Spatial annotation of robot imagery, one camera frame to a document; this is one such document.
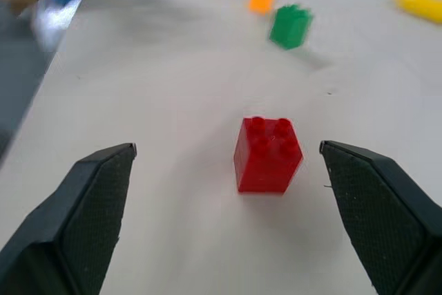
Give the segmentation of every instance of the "table surface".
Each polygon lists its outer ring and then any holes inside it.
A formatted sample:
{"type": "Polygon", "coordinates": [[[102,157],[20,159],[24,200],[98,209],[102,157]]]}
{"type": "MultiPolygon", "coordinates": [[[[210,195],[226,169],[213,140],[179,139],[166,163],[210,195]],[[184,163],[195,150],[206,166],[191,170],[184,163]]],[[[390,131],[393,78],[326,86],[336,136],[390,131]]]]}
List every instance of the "table surface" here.
{"type": "Polygon", "coordinates": [[[0,172],[0,246],[74,161],[136,142],[102,294],[375,294],[318,153],[386,154],[439,204],[442,30],[391,0],[278,0],[315,15],[283,51],[247,0],[84,0],[0,172]],[[239,196],[244,116],[293,120],[282,197],[239,196]]]}

